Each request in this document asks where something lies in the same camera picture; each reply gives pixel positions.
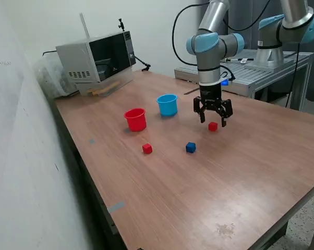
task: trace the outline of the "metal table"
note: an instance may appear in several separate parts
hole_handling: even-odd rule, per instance
[[[231,57],[230,59],[238,58],[255,58],[255,49],[245,49],[238,55]],[[279,72],[267,72],[256,69],[247,69],[246,64],[240,62],[223,62],[224,66],[230,68],[234,73],[236,80],[233,81],[229,86],[222,86],[222,89],[234,94],[254,98],[255,93],[262,90],[278,80],[285,78],[294,73],[296,66],[296,53],[295,52],[284,52],[285,58],[293,59],[294,63],[279,71]],[[309,82],[309,76],[311,73],[311,66],[314,58],[314,53],[300,52],[298,59],[297,70],[304,70],[303,78],[300,81],[295,81],[293,87],[293,95],[291,99],[291,108],[295,110],[303,110],[305,96],[307,93],[307,87]],[[182,79],[194,83],[199,82],[198,71],[195,66],[186,66],[176,68],[174,70],[175,78]]]

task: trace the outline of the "black cable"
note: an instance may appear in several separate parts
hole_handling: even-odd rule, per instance
[[[42,56],[44,56],[44,54],[53,53],[53,52],[57,52],[57,51],[46,51],[46,52],[42,53]]]
[[[294,75],[293,75],[291,89],[289,90],[288,99],[287,99],[287,103],[286,103],[285,107],[288,106],[289,98],[291,96],[291,93],[292,93],[292,90],[293,90],[293,87],[294,87],[294,83],[295,83],[296,71],[297,71],[297,66],[298,66],[299,48],[300,48],[300,44],[297,45],[296,65],[295,65],[295,70],[294,70]]]
[[[231,27],[227,24],[227,22],[226,22],[224,19],[223,19],[223,22],[224,22],[224,24],[225,24],[229,29],[231,29],[231,30],[233,30],[233,31],[244,31],[244,30],[247,30],[247,29],[251,28],[253,25],[255,25],[255,23],[260,19],[260,17],[262,16],[262,14],[263,14],[263,13],[265,12],[265,10],[267,9],[267,6],[269,5],[270,1],[271,1],[271,0],[268,0],[268,1],[267,1],[266,5],[265,5],[264,9],[262,10],[262,12],[260,13],[259,17],[258,17],[250,26],[248,26],[248,27],[246,27],[246,28],[244,28],[244,29],[234,29],[234,28],[231,28]]]
[[[150,67],[151,67],[150,64],[146,64],[144,61],[142,61],[142,60],[141,60],[140,58],[138,58],[137,56],[135,56],[135,58],[136,58],[137,60],[139,60],[139,61],[145,66],[145,68],[142,69],[142,71],[149,71],[149,69],[150,69]]]
[[[178,20],[180,14],[181,14],[184,10],[186,10],[186,9],[188,9],[188,8],[191,8],[191,7],[198,7],[198,6],[207,5],[207,4],[209,4],[209,3],[210,3],[210,2],[207,2],[207,3],[204,3],[204,4],[191,4],[191,5],[188,5],[187,7],[183,8],[183,9],[178,13],[178,15],[176,16],[176,19],[174,20],[173,28],[172,28],[172,48],[173,48],[173,52],[174,52],[174,54],[176,55],[176,57],[177,57],[177,58],[179,59],[179,61],[181,61],[183,64],[187,64],[187,65],[190,65],[190,66],[197,66],[197,64],[190,64],[189,62],[186,62],[186,61],[182,60],[182,59],[179,57],[179,55],[178,55],[178,53],[177,53],[177,51],[176,51],[176,47],[175,47],[175,45],[174,45],[174,31],[175,31],[175,29],[176,29],[177,20]]]
[[[230,75],[231,75],[231,78],[228,79],[229,81],[233,81],[233,80],[236,79],[236,78],[235,78],[235,75],[232,73],[232,71],[231,71],[228,67],[226,67],[226,66],[224,66],[224,65],[221,65],[221,68],[226,69],[227,71],[229,71],[229,73],[230,73]]]
[[[227,75],[228,75],[228,72],[223,71],[222,74],[221,74],[221,77],[223,78],[223,77],[226,77]]]

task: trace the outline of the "table surface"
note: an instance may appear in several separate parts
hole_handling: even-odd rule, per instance
[[[223,93],[234,109],[227,126],[212,111],[201,124],[199,93],[183,95],[193,84],[134,77],[106,98],[56,101],[106,206],[124,202],[111,216],[129,250],[248,249],[314,187],[313,115]],[[156,99],[166,93],[178,95],[178,114],[162,119]],[[138,133],[124,118],[135,107],[146,109]]]

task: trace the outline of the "blue tape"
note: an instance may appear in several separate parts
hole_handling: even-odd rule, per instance
[[[117,204],[115,204],[115,205],[113,205],[113,206],[108,207],[108,208],[107,208],[107,211],[108,211],[109,213],[112,213],[112,212],[117,211],[119,208],[122,208],[122,207],[124,207],[124,206],[125,206],[125,203],[124,203],[124,202],[119,202],[119,203],[117,203]]]

